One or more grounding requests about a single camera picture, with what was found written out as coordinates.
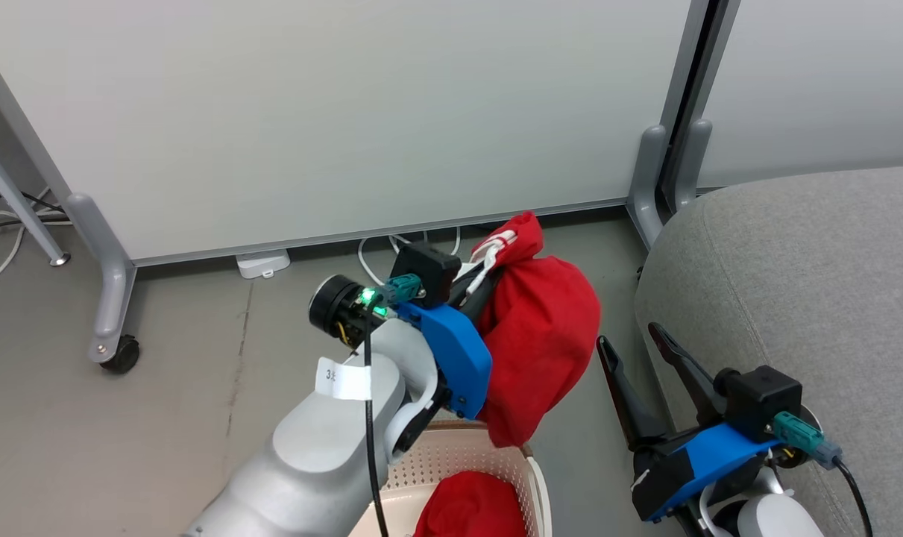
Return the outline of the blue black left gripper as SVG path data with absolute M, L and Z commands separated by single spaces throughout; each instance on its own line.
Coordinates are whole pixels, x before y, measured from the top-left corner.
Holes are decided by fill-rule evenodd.
M 475 327 L 485 312 L 501 279 L 502 271 L 490 271 L 477 289 L 466 289 L 479 271 L 462 276 L 464 295 L 461 312 L 447 304 L 431 309 L 411 302 L 394 306 L 397 320 L 391 324 L 391 358 L 401 377 L 418 394 L 402 408 L 396 421 L 410 422 L 418 415 L 442 407 L 434 402 L 438 376 L 444 375 L 451 391 L 447 407 L 466 419 L 476 419 L 488 397 L 492 358 Z

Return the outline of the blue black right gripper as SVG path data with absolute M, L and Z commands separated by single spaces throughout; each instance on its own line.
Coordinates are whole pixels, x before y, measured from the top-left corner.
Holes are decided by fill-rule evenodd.
M 672 450 L 660 443 L 668 428 L 644 404 L 627 377 L 624 363 L 607 337 L 597 337 L 597 353 L 627 448 L 633 454 L 635 482 L 632 503 L 640 520 L 657 522 L 683 504 L 696 502 L 707 486 L 714 500 L 740 495 L 757 479 L 765 459 L 781 442 L 754 443 L 723 421 L 726 400 L 718 395 L 714 378 L 656 322 L 649 336 L 663 360 L 675 369 L 696 408 L 702 428 Z

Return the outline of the red garment with white stripes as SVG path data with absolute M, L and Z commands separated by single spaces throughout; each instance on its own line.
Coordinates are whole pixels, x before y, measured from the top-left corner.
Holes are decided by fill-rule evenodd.
M 601 309 L 574 264 L 542 257 L 543 229 L 526 211 L 472 249 L 478 281 L 497 285 L 479 314 L 478 332 L 492 358 L 479 421 L 493 445 L 527 443 L 544 415 L 580 381 L 590 363 Z

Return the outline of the cream perforated laundry basket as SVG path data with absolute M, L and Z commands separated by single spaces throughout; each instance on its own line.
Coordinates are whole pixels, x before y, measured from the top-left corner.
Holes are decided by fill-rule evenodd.
M 481 424 L 439 421 L 389 469 L 382 503 L 390 537 L 412 537 L 425 503 L 442 479 L 484 472 L 514 486 L 527 537 L 553 537 L 549 490 L 529 446 L 496 448 Z

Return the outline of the grey fabric sofa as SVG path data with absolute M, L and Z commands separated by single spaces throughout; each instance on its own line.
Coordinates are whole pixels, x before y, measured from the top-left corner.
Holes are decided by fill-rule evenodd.
M 769 365 L 798 380 L 874 537 L 903 537 L 903 167 L 697 198 L 653 242 L 635 315 L 677 429 L 696 425 L 696 408 L 651 322 L 711 374 Z

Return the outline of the plain red garment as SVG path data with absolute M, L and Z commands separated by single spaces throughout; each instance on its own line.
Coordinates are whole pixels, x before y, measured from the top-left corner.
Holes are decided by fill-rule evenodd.
M 413 537 L 527 537 L 513 485 L 464 471 L 442 479 L 425 503 Z

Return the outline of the white power adapter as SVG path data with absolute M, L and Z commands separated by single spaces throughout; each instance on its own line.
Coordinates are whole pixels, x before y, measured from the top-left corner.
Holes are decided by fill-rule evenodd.
M 284 271 L 291 265 L 291 259 L 286 249 L 239 254 L 234 258 L 236 258 L 240 275 L 247 280 L 272 278 L 275 272 Z

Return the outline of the wide white partition panel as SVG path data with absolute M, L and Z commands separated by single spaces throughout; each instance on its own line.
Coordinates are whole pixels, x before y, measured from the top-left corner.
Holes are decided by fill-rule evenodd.
M 624 200 L 692 0 L 0 0 L 0 102 L 164 263 Z

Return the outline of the black caster wheel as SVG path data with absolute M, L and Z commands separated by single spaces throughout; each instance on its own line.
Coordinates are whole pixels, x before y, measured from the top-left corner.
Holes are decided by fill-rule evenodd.
M 127 374 L 139 361 L 141 347 L 131 334 L 124 334 L 117 343 L 116 353 L 110 360 L 100 363 L 110 374 Z

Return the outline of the grey partition foot with caster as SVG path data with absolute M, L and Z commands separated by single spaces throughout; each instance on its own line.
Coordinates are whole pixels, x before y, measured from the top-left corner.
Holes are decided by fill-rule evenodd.
M 89 358 L 100 365 L 114 356 L 118 340 L 126 334 L 123 327 L 136 266 L 93 198 L 74 192 L 65 205 L 73 227 L 100 265 L 102 289 L 89 344 Z

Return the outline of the grey metal table leg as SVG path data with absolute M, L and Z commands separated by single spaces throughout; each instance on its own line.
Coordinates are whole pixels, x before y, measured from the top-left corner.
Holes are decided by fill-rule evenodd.
M 48 232 L 48 228 L 41 222 L 41 219 L 31 205 L 26 201 L 26 197 L 18 190 L 18 187 L 11 179 L 7 170 L 0 164 L 0 196 L 7 203 L 11 210 L 17 215 L 25 230 L 31 232 L 31 235 L 41 245 L 42 250 L 48 255 L 50 265 L 63 266 L 69 259 L 67 254 L 56 243 L 52 235 Z

